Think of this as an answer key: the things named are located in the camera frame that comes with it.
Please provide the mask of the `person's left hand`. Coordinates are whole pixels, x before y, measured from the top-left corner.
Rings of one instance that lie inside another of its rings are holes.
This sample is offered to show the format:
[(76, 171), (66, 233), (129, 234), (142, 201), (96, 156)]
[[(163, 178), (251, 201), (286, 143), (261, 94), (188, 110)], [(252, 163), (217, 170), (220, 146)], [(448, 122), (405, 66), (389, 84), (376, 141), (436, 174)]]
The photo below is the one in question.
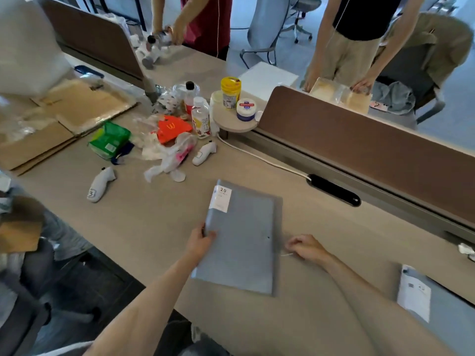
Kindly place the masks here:
[(206, 231), (204, 223), (195, 227), (192, 230), (186, 245), (185, 257), (194, 266), (199, 264), (212, 245), (203, 243), (203, 231)]

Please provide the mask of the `grey plastic folder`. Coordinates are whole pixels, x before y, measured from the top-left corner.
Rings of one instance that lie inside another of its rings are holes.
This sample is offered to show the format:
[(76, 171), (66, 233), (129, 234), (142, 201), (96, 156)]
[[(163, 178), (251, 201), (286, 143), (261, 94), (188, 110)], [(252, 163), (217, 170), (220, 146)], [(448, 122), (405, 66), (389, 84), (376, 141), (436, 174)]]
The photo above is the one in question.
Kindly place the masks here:
[(280, 196), (217, 180), (203, 230), (217, 238), (191, 278), (272, 296), (282, 210)]

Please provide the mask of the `person's right forearm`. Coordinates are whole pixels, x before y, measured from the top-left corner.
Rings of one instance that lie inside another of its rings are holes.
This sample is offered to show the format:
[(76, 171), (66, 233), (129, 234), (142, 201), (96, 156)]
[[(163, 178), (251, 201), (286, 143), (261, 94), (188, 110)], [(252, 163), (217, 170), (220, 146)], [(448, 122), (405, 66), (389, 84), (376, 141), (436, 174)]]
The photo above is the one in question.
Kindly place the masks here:
[(456, 356), (396, 302), (334, 255), (322, 260), (380, 356)]

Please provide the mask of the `person's left forearm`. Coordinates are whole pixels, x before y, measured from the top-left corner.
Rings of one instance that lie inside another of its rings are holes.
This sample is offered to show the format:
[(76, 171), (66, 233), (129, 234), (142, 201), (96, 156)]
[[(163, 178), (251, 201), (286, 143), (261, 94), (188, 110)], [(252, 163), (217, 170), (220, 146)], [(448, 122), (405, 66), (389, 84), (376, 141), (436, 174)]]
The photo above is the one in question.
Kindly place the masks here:
[(111, 321), (83, 356), (153, 356), (175, 303), (203, 256), (188, 250)]

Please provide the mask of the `crumpled white plastic bag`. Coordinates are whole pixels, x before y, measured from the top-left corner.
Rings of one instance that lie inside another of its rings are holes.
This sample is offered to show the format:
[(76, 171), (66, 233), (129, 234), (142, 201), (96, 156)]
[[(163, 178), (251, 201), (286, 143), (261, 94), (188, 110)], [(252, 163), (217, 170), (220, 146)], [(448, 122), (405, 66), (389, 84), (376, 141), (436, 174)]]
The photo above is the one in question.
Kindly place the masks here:
[(161, 163), (145, 171), (144, 177), (146, 181), (151, 183), (154, 176), (165, 173), (168, 174), (174, 182), (183, 182), (186, 179), (186, 175), (179, 170), (179, 167), (188, 154), (194, 149), (197, 141), (198, 138), (196, 135), (182, 132), (175, 138), (172, 146), (166, 147), (158, 141), (157, 134), (149, 134), (142, 148), (142, 158), (148, 161), (160, 160)]

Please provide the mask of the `drink bottle with white label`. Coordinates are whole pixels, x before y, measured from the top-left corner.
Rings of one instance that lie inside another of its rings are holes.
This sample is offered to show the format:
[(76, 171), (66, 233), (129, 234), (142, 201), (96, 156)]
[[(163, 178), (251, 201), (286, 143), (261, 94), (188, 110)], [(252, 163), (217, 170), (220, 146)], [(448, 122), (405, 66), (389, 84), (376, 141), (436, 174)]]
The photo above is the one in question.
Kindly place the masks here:
[(195, 96), (193, 99), (191, 119), (199, 139), (211, 136), (210, 106), (201, 96)]

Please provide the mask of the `long brown desk divider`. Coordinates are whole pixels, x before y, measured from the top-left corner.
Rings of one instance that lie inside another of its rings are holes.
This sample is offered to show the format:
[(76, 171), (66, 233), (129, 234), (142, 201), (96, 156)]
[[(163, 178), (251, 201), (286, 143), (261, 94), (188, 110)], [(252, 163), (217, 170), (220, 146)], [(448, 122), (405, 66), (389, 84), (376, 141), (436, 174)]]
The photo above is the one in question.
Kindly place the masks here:
[(266, 136), (475, 227), (475, 155), (286, 86), (258, 123)]

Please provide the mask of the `red bottle with black cap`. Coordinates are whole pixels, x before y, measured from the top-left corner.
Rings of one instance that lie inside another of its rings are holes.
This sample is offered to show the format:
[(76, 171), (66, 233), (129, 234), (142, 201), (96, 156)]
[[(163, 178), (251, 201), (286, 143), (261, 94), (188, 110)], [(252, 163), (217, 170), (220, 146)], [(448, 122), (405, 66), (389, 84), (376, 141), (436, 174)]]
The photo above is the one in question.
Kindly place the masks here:
[(185, 110), (188, 115), (191, 115), (191, 110), (194, 106), (194, 98), (196, 96), (197, 87), (196, 84), (192, 81), (187, 81), (185, 83), (185, 94), (183, 97), (183, 102), (185, 105)]

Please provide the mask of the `clear bag with beige pad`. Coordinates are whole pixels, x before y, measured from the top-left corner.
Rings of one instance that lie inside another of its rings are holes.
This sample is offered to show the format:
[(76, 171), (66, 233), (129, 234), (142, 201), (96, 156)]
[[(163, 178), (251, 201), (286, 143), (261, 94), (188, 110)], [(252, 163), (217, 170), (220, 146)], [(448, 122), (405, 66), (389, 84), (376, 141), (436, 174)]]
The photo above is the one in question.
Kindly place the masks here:
[(309, 94), (361, 114), (369, 112), (372, 97), (372, 94), (354, 92), (346, 85), (325, 78), (318, 78)]

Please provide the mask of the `grey folder with white sheet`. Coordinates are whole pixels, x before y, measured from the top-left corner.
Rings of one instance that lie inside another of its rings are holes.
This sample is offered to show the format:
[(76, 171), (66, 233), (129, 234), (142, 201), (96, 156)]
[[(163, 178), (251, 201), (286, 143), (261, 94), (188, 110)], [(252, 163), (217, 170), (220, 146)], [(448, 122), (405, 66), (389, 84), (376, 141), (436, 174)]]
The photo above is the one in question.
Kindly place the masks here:
[(475, 356), (475, 305), (401, 265), (397, 303), (458, 356)]

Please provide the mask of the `grey cloth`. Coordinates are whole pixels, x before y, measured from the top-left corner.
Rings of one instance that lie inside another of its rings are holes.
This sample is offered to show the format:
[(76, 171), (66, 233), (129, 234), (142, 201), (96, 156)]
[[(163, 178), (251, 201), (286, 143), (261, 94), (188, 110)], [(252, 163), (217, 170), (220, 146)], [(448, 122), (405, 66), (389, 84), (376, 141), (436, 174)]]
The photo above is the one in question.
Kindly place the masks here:
[(401, 82), (389, 85), (376, 81), (372, 87), (370, 108), (391, 113), (405, 115), (414, 110), (416, 98), (412, 89)]

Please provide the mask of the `flat cardboard sheets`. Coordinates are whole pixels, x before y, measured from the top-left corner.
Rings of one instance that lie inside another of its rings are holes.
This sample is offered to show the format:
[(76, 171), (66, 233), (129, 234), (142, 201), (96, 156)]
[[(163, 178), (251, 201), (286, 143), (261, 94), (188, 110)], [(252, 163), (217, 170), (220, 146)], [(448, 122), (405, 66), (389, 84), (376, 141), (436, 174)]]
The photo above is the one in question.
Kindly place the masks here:
[(63, 80), (39, 98), (0, 96), (0, 169), (26, 173), (137, 103), (94, 77)]

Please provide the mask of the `brown cardboard piece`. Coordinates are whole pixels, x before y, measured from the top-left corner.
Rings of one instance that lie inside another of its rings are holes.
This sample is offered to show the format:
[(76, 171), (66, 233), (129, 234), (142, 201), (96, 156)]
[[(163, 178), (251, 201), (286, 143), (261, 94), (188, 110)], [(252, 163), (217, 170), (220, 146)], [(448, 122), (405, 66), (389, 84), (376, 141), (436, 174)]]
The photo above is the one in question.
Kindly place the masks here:
[(34, 198), (14, 197), (10, 213), (0, 215), (0, 253), (36, 251), (44, 225), (44, 210)]

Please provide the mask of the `cluster of white bottles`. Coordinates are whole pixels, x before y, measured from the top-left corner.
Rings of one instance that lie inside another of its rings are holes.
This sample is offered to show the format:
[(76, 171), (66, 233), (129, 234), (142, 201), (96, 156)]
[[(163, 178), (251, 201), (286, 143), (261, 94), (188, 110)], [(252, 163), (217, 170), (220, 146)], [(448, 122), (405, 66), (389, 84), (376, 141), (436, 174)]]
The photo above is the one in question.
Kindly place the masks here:
[(172, 28), (165, 28), (157, 33), (144, 37), (142, 41), (137, 39), (137, 47), (134, 48), (135, 56), (146, 70), (153, 70), (155, 64), (172, 46)]

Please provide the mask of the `chair with beige jacket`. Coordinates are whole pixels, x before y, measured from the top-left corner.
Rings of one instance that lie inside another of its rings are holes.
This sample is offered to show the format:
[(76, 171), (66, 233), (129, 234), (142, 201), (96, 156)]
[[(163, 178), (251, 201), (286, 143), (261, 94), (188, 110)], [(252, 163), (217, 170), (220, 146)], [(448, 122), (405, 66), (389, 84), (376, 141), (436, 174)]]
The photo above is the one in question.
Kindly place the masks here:
[(411, 36), (376, 79), (386, 85), (401, 82), (412, 89), (414, 110), (405, 115), (375, 109), (370, 113), (415, 130), (442, 111), (446, 105), (442, 86), (466, 61), (474, 36), (474, 30), (456, 17), (419, 13)]

